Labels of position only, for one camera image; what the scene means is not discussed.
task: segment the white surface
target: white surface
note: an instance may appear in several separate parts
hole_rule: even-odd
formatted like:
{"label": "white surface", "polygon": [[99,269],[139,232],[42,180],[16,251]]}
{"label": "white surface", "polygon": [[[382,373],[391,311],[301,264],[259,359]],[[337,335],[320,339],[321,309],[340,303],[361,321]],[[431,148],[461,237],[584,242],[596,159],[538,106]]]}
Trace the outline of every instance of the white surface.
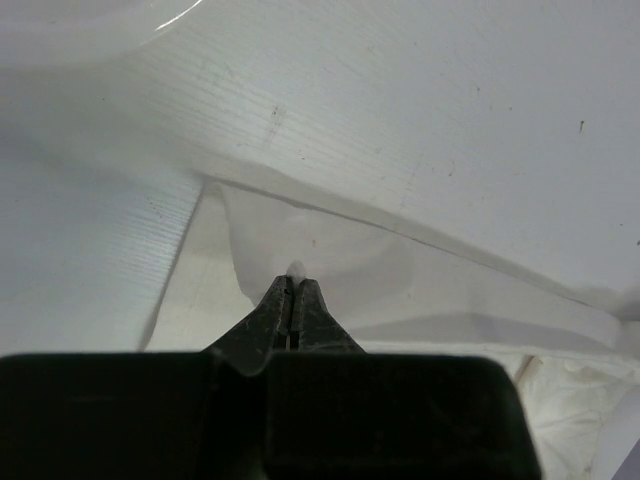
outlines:
{"label": "white surface", "polygon": [[102,66],[4,72],[0,113],[74,158],[126,125],[208,174],[599,307],[637,298],[637,2],[198,10]]}
{"label": "white surface", "polygon": [[204,348],[250,311],[240,290],[257,304],[276,275],[301,261],[331,314],[365,349],[484,355],[503,364],[546,478],[610,479],[640,437],[636,423],[621,421],[640,414],[638,399],[625,397],[615,409],[640,384],[640,362],[618,320],[380,228],[222,191],[231,242],[219,196],[204,195],[150,349]]}
{"label": "white surface", "polygon": [[193,219],[147,350],[202,350],[253,310],[236,280],[218,190],[203,194]]}
{"label": "white surface", "polygon": [[0,355],[139,349],[199,192],[69,163],[0,127]]}
{"label": "white surface", "polygon": [[96,60],[151,40],[202,0],[3,0],[0,66]]}

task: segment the translucent white material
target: translucent white material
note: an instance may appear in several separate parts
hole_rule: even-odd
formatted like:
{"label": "translucent white material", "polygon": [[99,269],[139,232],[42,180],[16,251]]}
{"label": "translucent white material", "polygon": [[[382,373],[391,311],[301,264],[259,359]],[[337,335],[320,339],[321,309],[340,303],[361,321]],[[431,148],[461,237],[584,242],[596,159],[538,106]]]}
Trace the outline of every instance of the translucent white material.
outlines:
{"label": "translucent white material", "polygon": [[[249,309],[239,290],[255,304],[276,275],[292,263],[300,273],[301,263],[367,351],[500,362],[519,389],[547,478],[609,479],[638,440],[640,363],[619,320],[378,227],[237,188],[222,192],[230,244],[220,203],[205,196],[151,348],[212,343]],[[219,302],[225,307],[216,310]]]}

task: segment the white fabric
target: white fabric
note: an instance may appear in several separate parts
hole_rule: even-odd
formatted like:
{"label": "white fabric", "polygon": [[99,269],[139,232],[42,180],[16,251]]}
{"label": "white fabric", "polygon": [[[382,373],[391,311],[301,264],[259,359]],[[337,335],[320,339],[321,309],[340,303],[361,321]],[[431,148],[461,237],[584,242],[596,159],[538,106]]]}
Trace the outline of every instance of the white fabric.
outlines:
{"label": "white fabric", "polygon": [[[597,449],[616,442],[616,450],[628,452],[640,437],[633,422],[607,424],[625,393],[640,385],[640,362],[617,319],[377,227],[236,188],[222,191],[233,264],[222,208],[205,196],[152,349],[213,342],[241,318],[220,311],[224,320],[214,325],[215,298],[224,300],[219,310],[235,301],[236,313],[246,312],[238,286],[255,303],[299,260],[320,282],[331,313],[366,350],[500,362],[520,391],[546,478],[611,478],[624,457]],[[625,408],[639,412],[640,402]],[[604,446],[598,445],[603,426],[612,439]]]}

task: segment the pliers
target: pliers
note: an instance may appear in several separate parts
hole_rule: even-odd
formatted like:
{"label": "pliers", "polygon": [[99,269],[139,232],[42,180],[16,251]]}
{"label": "pliers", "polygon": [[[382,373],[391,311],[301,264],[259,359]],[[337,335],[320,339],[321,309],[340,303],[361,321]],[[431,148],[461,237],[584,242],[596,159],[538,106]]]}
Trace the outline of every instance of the pliers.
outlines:
{"label": "pliers", "polygon": [[244,375],[259,373],[273,350],[364,353],[329,314],[318,282],[275,278],[258,306],[208,349]]}

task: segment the black object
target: black object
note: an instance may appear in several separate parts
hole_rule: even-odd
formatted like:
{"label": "black object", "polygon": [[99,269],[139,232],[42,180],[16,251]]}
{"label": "black object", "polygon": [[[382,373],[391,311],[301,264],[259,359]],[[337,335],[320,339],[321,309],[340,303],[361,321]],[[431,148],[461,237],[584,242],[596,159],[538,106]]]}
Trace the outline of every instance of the black object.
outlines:
{"label": "black object", "polygon": [[363,354],[317,282],[277,277],[204,352],[0,362],[0,478],[541,478],[480,358]]}

